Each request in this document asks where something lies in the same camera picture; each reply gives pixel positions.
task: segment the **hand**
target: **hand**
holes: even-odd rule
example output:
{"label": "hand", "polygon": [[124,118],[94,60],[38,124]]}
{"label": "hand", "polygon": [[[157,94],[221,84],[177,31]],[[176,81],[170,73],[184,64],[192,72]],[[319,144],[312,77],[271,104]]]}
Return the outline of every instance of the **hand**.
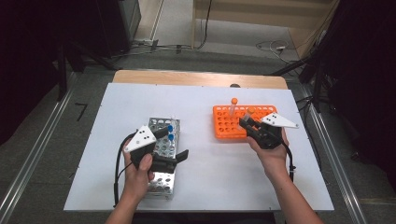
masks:
{"label": "hand", "polygon": [[[285,130],[282,128],[282,138],[288,146],[289,141],[286,137]],[[288,174],[286,169],[286,149],[283,145],[279,145],[273,149],[262,149],[256,140],[252,137],[247,138],[250,147],[257,153],[262,166],[264,167],[265,174],[272,180],[276,175]]]}
{"label": "hand", "polygon": [[[131,163],[131,154],[124,151],[129,141],[125,143],[122,149],[125,166]],[[148,190],[149,181],[154,178],[154,173],[149,170],[151,164],[152,156],[147,154],[140,162],[138,170],[136,170],[133,164],[125,169],[125,184],[121,197],[127,197],[129,200],[133,200],[136,204],[143,199]]]}

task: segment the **person's right hand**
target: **person's right hand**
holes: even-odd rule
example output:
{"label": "person's right hand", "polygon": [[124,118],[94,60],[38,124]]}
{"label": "person's right hand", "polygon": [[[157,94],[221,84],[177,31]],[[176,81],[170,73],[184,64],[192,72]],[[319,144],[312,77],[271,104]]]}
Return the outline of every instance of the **person's right hand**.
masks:
{"label": "person's right hand", "polygon": [[[286,137],[285,130],[282,128],[282,138],[285,144],[288,146],[289,141]],[[247,142],[250,147],[257,153],[262,166],[264,167],[265,174],[270,178],[274,178],[276,175],[288,174],[286,169],[286,149],[283,145],[279,145],[273,149],[262,149],[256,140],[252,137],[247,138]]]}

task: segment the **cable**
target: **cable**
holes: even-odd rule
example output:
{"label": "cable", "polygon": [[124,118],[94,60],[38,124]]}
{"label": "cable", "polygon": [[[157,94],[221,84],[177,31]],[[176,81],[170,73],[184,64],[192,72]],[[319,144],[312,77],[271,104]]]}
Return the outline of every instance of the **cable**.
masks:
{"label": "cable", "polygon": [[296,49],[299,49],[301,46],[307,44],[308,41],[309,41],[310,39],[312,39],[312,37],[314,37],[315,35],[318,34],[318,32],[324,27],[324,25],[325,25],[325,24],[327,23],[327,21],[329,20],[330,15],[333,13],[333,11],[334,11],[334,9],[335,9],[335,6],[338,6],[338,3],[337,3],[337,4],[334,4],[334,5],[332,6],[332,9],[330,9],[329,13],[328,13],[327,16],[326,16],[326,19],[325,19],[324,22],[319,26],[319,28],[318,28],[311,36],[309,36],[309,38],[308,38],[307,40],[305,40],[305,42],[304,42],[303,44],[301,44],[300,46],[298,46]]}
{"label": "cable", "polygon": [[120,157],[121,157],[121,153],[122,153],[122,148],[125,145],[125,143],[131,139],[132,137],[134,137],[134,133],[129,134],[121,143],[120,148],[119,148],[119,153],[117,154],[117,161],[116,161],[116,173],[115,173],[115,177],[114,177],[114,186],[113,186],[113,190],[114,190],[114,207],[116,207],[117,203],[119,203],[119,179],[120,179],[120,175],[122,174],[122,172],[125,171],[125,169],[130,166],[132,164],[129,163],[127,166],[125,166],[124,169],[122,169],[122,171],[119,173],[119,165],[120,165]]}
{"label": "cable", "polygon": [[209,7],[207,9],[207,14],[206,14],[206,22],[205,22],[205,36],[204,36],[204,41],[201,43],[201,45],[196,48],[195,50],[201,49],[204,44],[206,43],[206,39],[207,39],[207,23],[209,21],[209,15],[210,15],[210,8],[212,8],[212,0],[210,0],[209,2]]}
{"label": "cable", "polygon": [[[204,40],[202,41],[201,45],[198,48],[193,48],[192,49],[191,46],[189,46],[189,45],[158,45],[158,46],[156,46],[156,48],[159,48],[157,50],[137,52],[137,53],[128,53],[128,54],[124,54],[124,55],[121,55],[121,56],[140,55],[140,54],[146,54],[146,53],[155,53],[155,52],[164,51],[164,50],[180,50],[180,49],[199,50],[199,49],[201,49],[204,46],[204,44],[206,43],[206,39],[207,39],[207,24],[209,22],[209,15],[210,15],[211,7],[212,7],[212,0],[210,0],[209,7],[207,9],[206,20],[205,20],[205,36],[204,36]],[[139,43],[137,45],[138,45],[137,47],[131,48],[131,50],[132,49],[138,49],[138,48],[151,48],[150,45],[146,45],[144,43]]]}
{"label": "cable", "polygon": [[276,135],[274,135],[271,132],[268,132],[267,130],[264,130],[264,129],[262,129],[262,130],[265,133],[271,135],[271,137],[275,138],[278,142],[280,142],[280,144],[282,144],[285,147],[286,153],[289,156],[289,177],[290,177],[291,181],[293,181],[294,180],[294,169],[296,167],[293,165],[293,155],[291,154],[291,150],[290,150],[289,146],[283,141],[282,138],[277,137]]}
{"label": "cable", "polygon": [[310,109],[310,107],[311,107],[312,99],[313,99],[313,96],[308,96],[308,97],[305,97],[305,98],[303,98],[303,99],[301,99],[301,100],[296,101],[296,104],[298,104],[298,103],[300,103],[300,102],[302,102],[302,101],[304,101],[304,100],[307,101],[307,102],[305,103],[305,105],[299,109],[299,111],[301,111],[301,110],[304,111],[304,113],[303,113],[303,123],[304,123],[304,126],[305,126],[305,130],[306,130],[306,132],[308,133],[309,138],[311,139],[311,142],[312,142],[312,145],[313,145],[313,148],[314,148],[314,152],[315,152],[316,157],[317,157],[319,170],[322,171],[322,167],[321,167],[321,157],[320,157],[320,154],[319,154],[319,152],[318,152],[318,147],[317,147],[317,145],[316,145],[316,143],[315,143],[315,141],[314,141],[314,138],[313,138],[313,136],[312,136],[312,133],[309,131],[308,125],[307,125],[308,111],[309,111],[309,109]]}

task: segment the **table surface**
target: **table surface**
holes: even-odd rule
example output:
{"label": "table surface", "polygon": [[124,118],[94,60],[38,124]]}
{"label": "table surface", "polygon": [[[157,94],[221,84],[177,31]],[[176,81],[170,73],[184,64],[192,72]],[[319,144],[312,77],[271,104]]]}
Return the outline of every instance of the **table surface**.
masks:
{"label": "table surface", "polygon": [[[145,76],[150,84],[142,83]],[[171,85],[169,78],[174,78],[179,86]],[[111,210],[114,204],[115,159],[123,137],[148,122],[149,118],[171,116],[181,121],[179,151],[188,148],[190,156],[177,166],[174,198],[168,201],[145,199],[139,204],[139,211],[279,210],[274,189],[248,144],[243,139],[220,141],[214,137],[212,107],[227,105],[232,97],[237,97],[242,105],[274,105],[279,114],[299,124],[300,129],[286,130],[297,166],[294,182],[313,209],[333,210],[298,108],[291,91],[285,90],[283,78],[119,71],[114,82],[138,84],[108,85],[64,206],[65,211]],[[205,82],[220,87],[204,86]],[[230,82],[245,88],[226,88]],[[283,90],[251,88],[249,85],[268,85],[269,88],[278,85]]]}

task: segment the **silver test tube rack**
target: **silver test tube rack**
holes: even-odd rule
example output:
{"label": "silver test tube rack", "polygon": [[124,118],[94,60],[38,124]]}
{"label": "silver test tube rack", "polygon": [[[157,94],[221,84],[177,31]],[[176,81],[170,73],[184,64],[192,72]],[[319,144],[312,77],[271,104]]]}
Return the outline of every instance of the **silver test tube rack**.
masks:
{"label": "silver test tube rack", "polygon": [[[157,152],[160,156],[175,158],[178,150],[178,138],[180,134],[180,120],[178,119],[161,119],[161,118],[150,118],[148,126],[152,132],[155,132],[161,128],[166,128],[169,125],[174,127],[174,145],[171,145],[168,136],[157,139],[157,143],[154,148],[154,152]],[[155,173],[155,177],[148,183],[148,193],[146,198],[150,199],[165,199],[171,200],[173,198],[175,186],[175,173]]]}

